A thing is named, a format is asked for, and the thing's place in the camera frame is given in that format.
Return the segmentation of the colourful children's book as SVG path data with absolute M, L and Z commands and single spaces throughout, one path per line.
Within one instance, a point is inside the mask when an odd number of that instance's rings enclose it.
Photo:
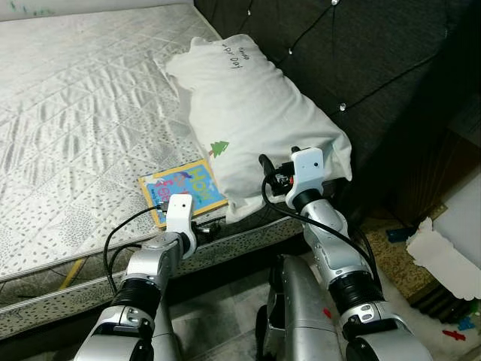
M 168 202 L 173 195 L 192 195 L 195 202 L 193 216 L 226 206 L 228 200 L 221 195 L 213 179 L 212 168 L 206 159 L 175 166 L 168 171 L 151 173 L 138 178 L 141 192 L 148 206 Z

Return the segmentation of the white pillow with green tree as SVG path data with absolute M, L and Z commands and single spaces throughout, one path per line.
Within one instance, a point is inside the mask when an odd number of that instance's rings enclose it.
M 293 147 L 316 147 L 322 149 L 326 180 L 352 179 L 346 132 L 249 35 L 193 38 L 189 51 L 172 56 L 165 70 L 188 94 L 189 125 L 227 199 L 227 223 L 264 207 L 261 155 L 279 164 L 291 158 Z

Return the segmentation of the grey robot right leg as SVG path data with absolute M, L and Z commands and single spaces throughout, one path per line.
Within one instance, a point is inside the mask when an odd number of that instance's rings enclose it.
M 309 265 L 279 255 L 268 285 L 267 304 L 256 316 L 256 360 L 341 361 L 339 338 Z

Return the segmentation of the small dark blue item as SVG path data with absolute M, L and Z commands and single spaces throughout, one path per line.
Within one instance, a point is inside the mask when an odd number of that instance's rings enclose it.
M 395 228 L 386 231 L 387 241 L 389 243 L 406 243 L 408 238 L 415 234 L 416 228 Z

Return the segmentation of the dark tufted headboard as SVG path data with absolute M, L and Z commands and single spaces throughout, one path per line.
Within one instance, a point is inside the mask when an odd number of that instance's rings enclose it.
M 193 0 L 223 37 L 250 35 L 346 132 L 354 223 L 413 173 L 479 93 L 481 0 Z

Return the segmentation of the white scalloped card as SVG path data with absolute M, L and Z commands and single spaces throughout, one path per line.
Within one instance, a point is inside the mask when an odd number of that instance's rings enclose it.
M 426 217 L 407 241 L 413 262 L 426 268 L 455 298 L 481 299 L 481 271 L 450 240 L 443 237 Z

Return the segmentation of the white quilted mattress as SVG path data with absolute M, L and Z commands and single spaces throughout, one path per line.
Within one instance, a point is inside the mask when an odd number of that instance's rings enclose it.
M 108 274 L 110 252 L 164 232 L 138 178 L 207 160 L 165 70 L 196 37 L 233 35 L 187 4 L 0 22 L 0 340 L 107 304 L 129 260 Z M 199 214 L 220 232 L 178 275 L 301 230 L 227 207 Z

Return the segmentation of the white furniture piece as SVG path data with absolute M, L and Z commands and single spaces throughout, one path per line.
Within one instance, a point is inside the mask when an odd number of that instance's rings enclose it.
M 443 200 L 435 229 L 468 261 L 481 267 L 481 171 L 475 168 Z

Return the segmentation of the dark slatted item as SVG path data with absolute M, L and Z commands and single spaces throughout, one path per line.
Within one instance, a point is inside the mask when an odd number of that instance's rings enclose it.
M 408 296 L 407 302 L 422 315 L 433 317 L 441 323 L 454 323 L 455 313 L 461 305 L 461 299 L 437 282 Z

